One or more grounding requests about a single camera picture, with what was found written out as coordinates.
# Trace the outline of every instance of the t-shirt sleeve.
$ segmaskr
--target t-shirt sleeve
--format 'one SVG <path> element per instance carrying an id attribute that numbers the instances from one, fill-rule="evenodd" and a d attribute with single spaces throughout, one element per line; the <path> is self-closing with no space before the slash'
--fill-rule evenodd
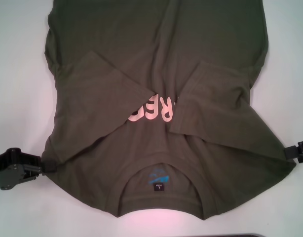
<path id="1" fill-rule="evenodd" d="M 154 95 L 93 51 L 55 68 L 55 125 L 42 157 L 59 163 L 123 125 Z"/>
<path id="2" fill-rule="evenodd" d="M 284 159 L 283 145 L 249 105 L 249 69 L 200 62 L 179 95 L 170 131 Z"/>

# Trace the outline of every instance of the size tag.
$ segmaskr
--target size tag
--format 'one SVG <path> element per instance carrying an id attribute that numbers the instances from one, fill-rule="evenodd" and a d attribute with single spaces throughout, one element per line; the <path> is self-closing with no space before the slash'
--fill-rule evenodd
<path id="1" fill-rule="evenodd" d="M 153 190 L 154 191 L 165 191 L 165 184 L 164 183 L 154 183 Z"/>

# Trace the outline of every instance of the t-shirt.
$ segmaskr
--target t-shirt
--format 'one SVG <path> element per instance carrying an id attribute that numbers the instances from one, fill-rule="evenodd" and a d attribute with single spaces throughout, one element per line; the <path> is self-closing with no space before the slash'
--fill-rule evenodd
<path id="1" fill-rule="evenodd" d="M 295 167 L 250 107 L 268 38 L 261 0 L 55 0 L 48 177 L 118 217 L 221 214 Z"/>

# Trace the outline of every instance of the white background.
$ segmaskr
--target white background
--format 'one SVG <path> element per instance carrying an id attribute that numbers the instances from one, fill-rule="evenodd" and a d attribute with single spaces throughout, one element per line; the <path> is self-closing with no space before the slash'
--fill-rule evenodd
<path id="1" fill-rule="evenodd" d="M 269 53 L 252 107 L 285 146 L 303 141 L 303 0 L 264 0 Z M 40 156 L 54 126 L 54 79 L 44 45 L 52 0 L 0 0 L 0 154 Z M 303 237 L 303 164 L 246 204 L 205 221 L 173 210 L 115 218 L 46 177 L 0 190 L 0 237 L 169 237 L 258 233 Z"/>

